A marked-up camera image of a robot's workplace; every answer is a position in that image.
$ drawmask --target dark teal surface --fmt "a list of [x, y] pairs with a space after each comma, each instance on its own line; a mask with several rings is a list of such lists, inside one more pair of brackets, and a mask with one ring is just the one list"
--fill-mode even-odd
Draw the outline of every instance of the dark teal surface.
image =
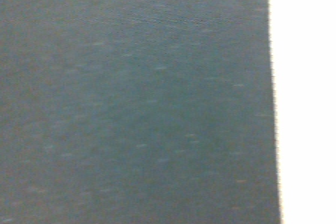
[[0, 11], [0, 223], [280, 223], [268, 2]]

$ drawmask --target white background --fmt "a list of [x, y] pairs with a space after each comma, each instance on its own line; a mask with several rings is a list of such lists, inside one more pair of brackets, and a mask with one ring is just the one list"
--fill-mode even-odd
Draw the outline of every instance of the white background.
[[336, 4], [271, 0], [284, 224], [336, 224]]

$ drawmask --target textured surface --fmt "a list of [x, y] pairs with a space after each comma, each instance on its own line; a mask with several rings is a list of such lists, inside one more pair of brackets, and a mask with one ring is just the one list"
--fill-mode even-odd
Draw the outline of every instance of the textured surface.
[[2, 2], [0, 222], [280, 222], [266, 6]]

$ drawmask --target dark blue-gray board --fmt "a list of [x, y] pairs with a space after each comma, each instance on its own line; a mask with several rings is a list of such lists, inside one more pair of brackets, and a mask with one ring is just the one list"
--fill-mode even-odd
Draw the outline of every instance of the dark blue-gray board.
[[2, 1], [0, 223], [280, 223], [268, 10]]

